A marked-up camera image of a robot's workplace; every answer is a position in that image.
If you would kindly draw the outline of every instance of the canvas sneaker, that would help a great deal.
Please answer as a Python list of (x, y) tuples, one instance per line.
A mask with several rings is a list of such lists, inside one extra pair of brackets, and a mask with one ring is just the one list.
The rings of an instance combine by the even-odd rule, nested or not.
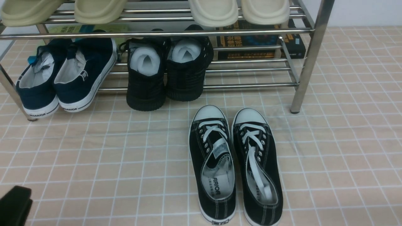
[(245, 217), (253, 226), (277, 225), (283, 197), (272, 131), (264, 117), (250, 108), (236, 114), (231, 131), (242, 175)]
[[(186, 31), (202, 31), (191, 25)], [(174, 37), (167, 61), (166, 95), (175, 101), (193, 101), (203, 92), (205, 71), (213, 59), (208, 37)]]
[(127, 104), (137, 111), (159, 109), (166, 99), (163, 78), (170, 40), (164, 37), (130, 39), (122, 46), (128, 51)]
[(67, 56), (71, 39), (53, 39), (37, 48), (36, 60), (22, 73), (16, 84), (25, 112), (44, 118), (57, 111), (59, 99), (52, 84)]
[(214, 225), (229, 222), (235, 214), (236, 189), (226, 117), (213, 105), (198, 110), (189, 132), (202, 215)]
[(89, 107), (116, 60), (117, 47), (111, 38), (84, 38), (72, 43), (53, 83), (61, 107), (68, 112)]

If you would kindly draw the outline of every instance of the slipper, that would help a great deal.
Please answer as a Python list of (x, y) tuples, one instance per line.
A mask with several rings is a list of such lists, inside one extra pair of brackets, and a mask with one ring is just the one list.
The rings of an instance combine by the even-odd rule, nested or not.
[(127, 0), (76, 0), (75, 20), (82, 24), (107, 24), (117, 20)]
[(195, 22), (207, 27), (234, 24), (239, 11), (236, 0), (189, 0)]
[(242, 0), (244, 18), (253, 24), (277, 25), (289, 20), (288, 0)]
[(7, 27), (23, 27), (42, 23), (56, 11), (64, 0), (6, 0), (1, 19)]

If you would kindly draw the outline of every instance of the white wall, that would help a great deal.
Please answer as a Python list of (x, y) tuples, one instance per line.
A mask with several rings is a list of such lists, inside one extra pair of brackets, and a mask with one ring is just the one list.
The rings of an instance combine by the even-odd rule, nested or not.
[[(321, 0), (303, 0), (313, 19)], [(402, 25), (402, 0), (335, 0), (329, 26)]]

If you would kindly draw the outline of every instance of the black canvas sneaker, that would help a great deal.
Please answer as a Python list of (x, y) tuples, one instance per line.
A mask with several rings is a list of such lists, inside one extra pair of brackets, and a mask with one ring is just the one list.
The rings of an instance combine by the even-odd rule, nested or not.
[(226, 224), (235, 214), (235, 175), (228, 140), (228, 122), (219, 108), (199, 109), (190, 127), (189, 151), (201, 213), (213, 225)]
[(276, 226), (283, 197), (275, 141), (267, 121), (256, 110), (240, 110), (233, 120), (232, 139), (240, 163), (247, 221), (253, 226)]
[(130, 39), (122, 47), (122, 51), (128, 51), (127, 104), (137, 111), (159, 109), (166, 99), (163, 77), (170, 40), (164, 37)]
[[(186, 31), (202, 31), (191, 25)], [(213, 59), (213, 48), (208, 37), (172, 38), (167, 69), (166, 95), (175, 101), (193, 101), (201, 96), (205, 70)]]

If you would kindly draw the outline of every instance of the shoe heel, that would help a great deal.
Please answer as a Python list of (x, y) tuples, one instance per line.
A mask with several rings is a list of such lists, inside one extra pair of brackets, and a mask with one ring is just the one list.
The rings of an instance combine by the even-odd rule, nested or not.
[(162, 96), (158, 99), (141, 100), (132, 96), (127, 96), (127, 104), (130, 108), (137, 111), (154, 111), (158, 110), (165, 103), (166, 97)]
[(203, 90), (203, 86), (199, 86), (199, 88), (197, 87), (193, 90), (176, 90), (172, 88), (167, 88), (166, 96), (174, 101), (195, 101), (201, 96)]

